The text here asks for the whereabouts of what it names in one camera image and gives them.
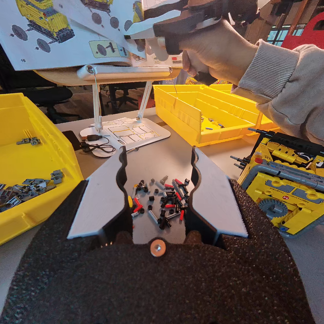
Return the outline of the person's right forearm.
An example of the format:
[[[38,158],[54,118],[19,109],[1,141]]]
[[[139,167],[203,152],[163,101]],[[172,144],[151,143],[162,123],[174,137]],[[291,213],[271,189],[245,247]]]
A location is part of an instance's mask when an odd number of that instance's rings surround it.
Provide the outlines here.
[[[304,44],[293,50],[263,40],[231,93],[257,109],[288,135],[324,143],[324,50]]]

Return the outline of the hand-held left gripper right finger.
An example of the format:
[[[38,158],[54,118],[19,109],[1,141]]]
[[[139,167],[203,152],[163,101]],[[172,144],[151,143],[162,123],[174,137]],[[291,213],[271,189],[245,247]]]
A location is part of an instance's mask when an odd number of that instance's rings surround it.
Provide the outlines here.
[[[220,235],[248,238],[229,177],[197,146],[192,147],[191,165],[194,187],[184,217],[186,235],[197,231],[209,245]]]

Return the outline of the yellow toy brick vehicle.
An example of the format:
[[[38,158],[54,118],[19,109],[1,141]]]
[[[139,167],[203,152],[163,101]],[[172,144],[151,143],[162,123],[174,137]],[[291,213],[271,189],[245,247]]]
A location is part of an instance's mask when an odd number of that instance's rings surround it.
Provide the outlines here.
[[[236,160],[238,183],[287,237],[324,221],[324,148],[280,132],[259,134],[251,154]]]

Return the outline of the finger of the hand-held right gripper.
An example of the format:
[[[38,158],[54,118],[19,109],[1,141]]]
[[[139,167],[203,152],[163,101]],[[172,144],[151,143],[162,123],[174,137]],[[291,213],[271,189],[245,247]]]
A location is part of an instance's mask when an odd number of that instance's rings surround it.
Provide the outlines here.
[[[149,39],[154,37],[164,37],[170,35],[186,35],[196,30],[203,29],[218,23],[221,18],[209,18],[199,22],[196,17],[184,19],[173,18],[161,22],[139,22],[134,23],[124,35],[126,40]]]
[[[188,4],[188,0],[167,0],[144,10],[144,19],[157,18],[170,11],[182,9]]]

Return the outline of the yellow plastic bin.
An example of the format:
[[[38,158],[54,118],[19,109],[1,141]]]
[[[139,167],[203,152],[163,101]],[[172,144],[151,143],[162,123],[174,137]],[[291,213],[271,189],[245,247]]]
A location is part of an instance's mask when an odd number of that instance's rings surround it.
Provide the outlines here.
[[[239,107],[244,108],[246,110],[252,111],[257,114],[257,121],[255,123],[254,128],[261,130],[274,130],[278,129],[278,126],[267,118],[264,114],[262,114],[257,108],[256,103],[253,100],[246,99],[242,96],[231,93],[232,84],[212,84],[210,88],[224,92],[226,94],[231,95],[233,98],[237,98],[240,100]]]
[[[1,245],[47,220],[83,181],[70,141],[22,93],[0,96],[0,180],[7,187],[27,179],[51,179],[61,171],[56,188],[1,212]]]
[[[257,114],[240,100],[205,85],[155,85],[156,114],[190,145],[198,147],[242,138],[254,128]],[[225,128],[201,131],[201,117]]]

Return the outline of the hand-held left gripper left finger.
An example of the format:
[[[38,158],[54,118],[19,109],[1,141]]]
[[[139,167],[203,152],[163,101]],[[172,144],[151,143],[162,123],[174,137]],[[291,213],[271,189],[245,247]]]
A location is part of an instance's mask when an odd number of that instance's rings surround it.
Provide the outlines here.
[[[122,146],[86,179],[67,239],[94,237],[99,245],[133,244],[133,221],[124,185],[127,152]]]

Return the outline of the instruction booklet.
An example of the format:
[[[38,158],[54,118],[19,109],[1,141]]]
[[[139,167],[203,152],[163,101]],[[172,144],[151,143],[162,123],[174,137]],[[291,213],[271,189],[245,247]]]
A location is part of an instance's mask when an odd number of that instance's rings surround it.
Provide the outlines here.
[[[142,1],[1,0],[1,46],[15,71],[110,63],[182,67],[159,59],[144,41],[124,39],[144,20]]]

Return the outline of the black flat device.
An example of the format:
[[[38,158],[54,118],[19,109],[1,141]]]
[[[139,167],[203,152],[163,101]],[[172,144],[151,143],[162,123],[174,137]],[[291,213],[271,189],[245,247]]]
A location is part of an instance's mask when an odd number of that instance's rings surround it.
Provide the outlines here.
[[[78,139],[78,137],[74,134],[73,131],[71,131],[71,130],[63,131],[62,134],[69,140],[74,151],[79,151],[82,149],[81,142]]]

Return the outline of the pile of small brick pins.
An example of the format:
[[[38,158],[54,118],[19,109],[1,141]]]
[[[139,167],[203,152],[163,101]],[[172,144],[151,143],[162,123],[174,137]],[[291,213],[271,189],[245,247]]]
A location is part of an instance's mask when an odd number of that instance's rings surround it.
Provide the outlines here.
[[[128,196],[131,217],[133,220],[147,215],[161,230],[171,228],[171,220],[182,222],[187,214],[190,180],[181,181],[168,176],[161,180],[140,180]]]

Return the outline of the person's right hand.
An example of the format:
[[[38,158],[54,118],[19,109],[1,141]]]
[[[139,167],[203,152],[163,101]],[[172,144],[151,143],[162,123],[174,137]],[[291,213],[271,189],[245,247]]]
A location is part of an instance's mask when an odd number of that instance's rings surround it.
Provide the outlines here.
[[[208,66],[213,77],[238,85],[257,53],[258,46],[245,40],[228,21],[204,28],[182,38],[180,44],[183,70],[195,76],[197,69],[189,58],[193,52]]]

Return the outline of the white desk stand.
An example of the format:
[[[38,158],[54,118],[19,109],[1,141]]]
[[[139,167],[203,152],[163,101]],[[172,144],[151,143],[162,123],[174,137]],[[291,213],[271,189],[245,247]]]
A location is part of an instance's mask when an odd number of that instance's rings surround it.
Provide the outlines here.
[[[170,137],[170,132],[165,135],[160,126],[153,126],[147,118],[144,118],[144,111],[147,107],[148,98],[152,89],[152,83],[160,80],[170,80],[177,77],[180,73],[179,67],[127,67],[127,66],[112,66],[107,64],[87,64],[83,67],[68,67],[56,69],[34,70],[41,77],[63,86],[82,86],[92,85],[93,94],[93,110],[94,110],[94,125],[80,132],[80,135],[88,135],[91,133],[98,135],[108,135],[110,144],[119,149],[125,146],[127,152],[131,152],[136,148],[154,143]],[[151,129],[150,133],[156,133],[158,136],[135,141],[133,143],[124,144],[120,137],[113,134],[112,131],[106,131],[103,128],[101,103],[99,90],[101,84],[116,84],[130,82],[146,82],[144,95],[140,110],[136,116],[136,122],[132,124],[143,125]]]

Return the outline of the white printed sheet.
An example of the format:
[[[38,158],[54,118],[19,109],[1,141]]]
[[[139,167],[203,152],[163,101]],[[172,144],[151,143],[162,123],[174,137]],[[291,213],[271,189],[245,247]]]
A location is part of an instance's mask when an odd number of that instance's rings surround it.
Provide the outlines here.
[[[139,123],[136,119],[126,117],[103,122],[103,128],[121,144],[132,144],[160,136],[157,132],[143,123]]]

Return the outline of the scattered small mixed brick parts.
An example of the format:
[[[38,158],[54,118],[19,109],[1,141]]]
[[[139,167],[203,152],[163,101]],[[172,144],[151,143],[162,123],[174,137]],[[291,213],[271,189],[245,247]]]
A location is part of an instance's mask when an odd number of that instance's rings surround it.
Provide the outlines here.
[[[212,118],[205,116],[201,117],[201,131],[212,131],[225,128],[224,125],[220,124]]]

